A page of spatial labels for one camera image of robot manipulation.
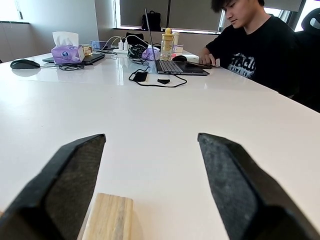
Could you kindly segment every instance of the tissue box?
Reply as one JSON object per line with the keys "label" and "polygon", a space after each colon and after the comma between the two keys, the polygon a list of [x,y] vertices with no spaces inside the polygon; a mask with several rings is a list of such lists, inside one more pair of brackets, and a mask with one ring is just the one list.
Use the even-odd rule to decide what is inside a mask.
{"label": "tissue box", "polygon": [[51,53],[56,64],[78,64],[85,58],[82,46],[56,46]]}
{"label": "tissue box", "polygon": [[182,54],[184,52],[184,45],[173,45],[173,52]]}

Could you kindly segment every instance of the wooden block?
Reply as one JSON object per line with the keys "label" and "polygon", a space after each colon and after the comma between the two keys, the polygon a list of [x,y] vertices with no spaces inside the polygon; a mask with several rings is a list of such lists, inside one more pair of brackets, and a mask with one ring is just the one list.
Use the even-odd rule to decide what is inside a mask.
{"label": "wooden block", "polygon": [[134,201],[98,193],[82,240],[130,240]]}

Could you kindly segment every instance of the power strip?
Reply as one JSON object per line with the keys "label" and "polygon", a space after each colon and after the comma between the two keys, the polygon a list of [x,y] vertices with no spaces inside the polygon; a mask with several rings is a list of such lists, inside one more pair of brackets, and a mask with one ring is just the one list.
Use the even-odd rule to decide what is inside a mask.
{"label": "power strip", "polygon": [[113,52],[117,53],[117,54],[126,54],[126,55],[128,55],[128,50],[113,49]]}

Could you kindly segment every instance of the hand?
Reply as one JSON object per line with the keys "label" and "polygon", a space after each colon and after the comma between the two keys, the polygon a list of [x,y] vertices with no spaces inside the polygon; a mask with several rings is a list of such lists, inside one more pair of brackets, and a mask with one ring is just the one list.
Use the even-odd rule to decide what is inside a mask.
{"label": "hand", "polygon": [[205,47],[201,51],[200,57],[199,57],[199,63],[204,65],[212,65],[212,66],[216,65],[216,60],[214,56],[210,53],[208,48]]}

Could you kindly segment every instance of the laptop keyboard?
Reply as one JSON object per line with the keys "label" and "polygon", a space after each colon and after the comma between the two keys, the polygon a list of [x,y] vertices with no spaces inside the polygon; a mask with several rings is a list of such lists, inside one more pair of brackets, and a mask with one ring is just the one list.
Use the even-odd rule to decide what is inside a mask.
{"label": "laptop keyboard", "polygon": [[183,73],[182,69],[174,61],[159,61],[162,71]]}

